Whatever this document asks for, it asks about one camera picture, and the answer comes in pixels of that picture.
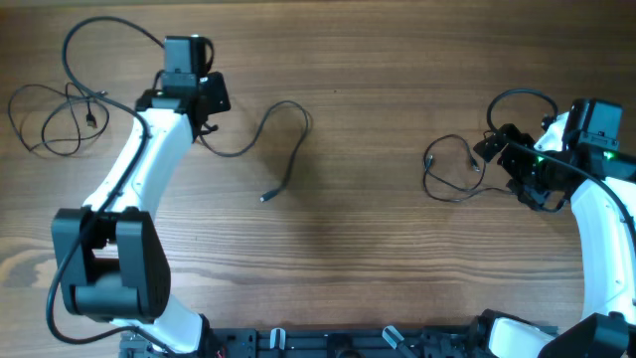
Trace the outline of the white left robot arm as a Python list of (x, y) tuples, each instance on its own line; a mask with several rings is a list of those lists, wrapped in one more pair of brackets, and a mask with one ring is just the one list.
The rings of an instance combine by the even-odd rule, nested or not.
[(164, 355), (197, 356), (209, 323), (172, 294), (154, 218), (179, 162), (214, 131), (209, 116), (231, 103), (210, 39), (171, 36), (162, 46), (164, 68), (129, 109), (135, 122), (108, 175), (80, 208), (54, 218), (58, 269), (47, 310), (60, 296), (68, 313), (110, 323), (115, 334), (137, 334)]

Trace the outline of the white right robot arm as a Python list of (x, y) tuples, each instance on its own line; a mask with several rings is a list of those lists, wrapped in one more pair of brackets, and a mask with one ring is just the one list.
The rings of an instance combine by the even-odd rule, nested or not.
[(475, 145), (510, 175), (508, 188), (535, 211), (562, 192), (575, 216), (584, 274), (581, 319), (551, 336), (497, 317), (485, 348), (496, 357), (632, 357), (635, 354), (635, 159), (618, 150), (623, 109), (577, 99), (544, 119), (539, 140), (508, 123)]

